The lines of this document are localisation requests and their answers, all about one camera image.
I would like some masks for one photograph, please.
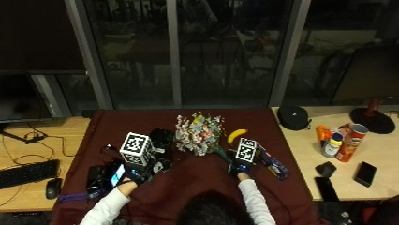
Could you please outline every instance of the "dark hair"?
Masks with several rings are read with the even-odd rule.
[[[177,217],[176,225],[251,225],[247,211],[237,201],[217,192],[194,196]]]

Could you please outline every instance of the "black keyboard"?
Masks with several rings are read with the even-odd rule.
[[[57,177],[60,160],[36,162],[0,171],[0,189]]]

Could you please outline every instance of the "pringles can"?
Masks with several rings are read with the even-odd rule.
[[[348,132],[335,157],[339,161],[348,162],[354,152],[359,147],[364,135],[370,130],[360,124],[347,124],[344,127],[347,127]]]

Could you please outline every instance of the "white sleeve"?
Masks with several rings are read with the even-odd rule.
[[[267,208],[265,197],[251,179],[243,180],[238,184],[243,200],[247,206],[249,215],[257,225],[275,225],[270,209]]]
[[[106,197],[88,211],[81,225],[110,225],[116,217],[120,215],[120,210],[130,201],[118,188],[114,188]]]

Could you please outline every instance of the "desk surface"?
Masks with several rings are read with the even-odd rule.
[[[192,118],[196,110],[101,111],[92,118],[78,155],[69,167],[61,195],[86,191],[88,171],[92,165],[104,165],[106,160],[120,157],[109,151],[101,155],[106,144],[120,148],[126,134],[150,134],[154,128],[176,129],[177,116]],[[265,195],[269,210],[278,224],[317,224],[314,204],[298,165],[293,158],[282,131],[270,110],[201,110],[202,114],[225,117],[223,127],[230,133],[247,128],[243,137],[258,141],[279,158],[290,170],[289,178],[279,181],[262,163],[251,168],[259,191]],[[226,149],[226,140],[221,141]],[[174,224],[178,212],[188,200],[198,193],[214,189],[243,205],[238,181],[227,173],[227,163],[215,154],[197,157],[192,152],[170,151],[172,168],[160,172],[130,195],[132,201],[122,214],[133,221],[152,225]],[[55,205],[51,224],[78,223],[98,200],[68,201]]]
[[[309,185],[314,200],[321,200],[321,194],[314,183],[314,177],[319,176],[315,166],[330,161],[336,171],[330,178],[338,197],[342,201],[380,200],[399,194],[399,118],[391,118],[396,129],[391,134],[368,133],[362,141],[348,162],[340,162],[335,158],[323,157],[321,145],[317,141],[315,127],[325,125],[329,128],[339,127],[350,122],[350,110],[352,107],[305,107],[311,119],[311,129],[293,131],[282,127],[290,151],[294,154],[301,172]],[[387,113],[390,107],[380,107],[380,112]],[[366,161],[376,167],[376,174],[371,187],[364,187],[352,180],[358,164]]]
[[[31,124],[37,130],[45,132],[49,136],[64,137],[65,154],[74,155],[85,135],[89,121],[90,120],[85,118],[73,117],[69,119],[53,119],[44,122],[32,122]],[[27,126],[27,124],[21,124],[19,127],[12,125],[8,127],[7,132],[19,137],[24,137],[25,134],[32,132],[32,129]],[[48,147],[40,143],[25,144],[24,142],[1,136],[0,142],[0,169],[15,165],[7,153],[7,149],[9,150],[9,154],[13,158],[19,158],[28,154],[35,154],[48,158],[51,156],[51,149],[48,149],[48,147],[51,147],[55,150],[52,158],[59,158],[61,162],[60,177],[65,178],[73,157],[65,157],[63,155],[63,143],[60,138],[48,137],[43,140],[41,143],[44,143]],[[44,161],[44,159],[40,157],[24,157],[17,160],[20,163],[36,161]],[[48,200],[45,197],[48,181],[49,179],[37,183],[28,183],[23,186],[0,189],[0,204],[5,203],[16,194],[15,198],[0,206],[0,211],[51,211],[56,200]]]

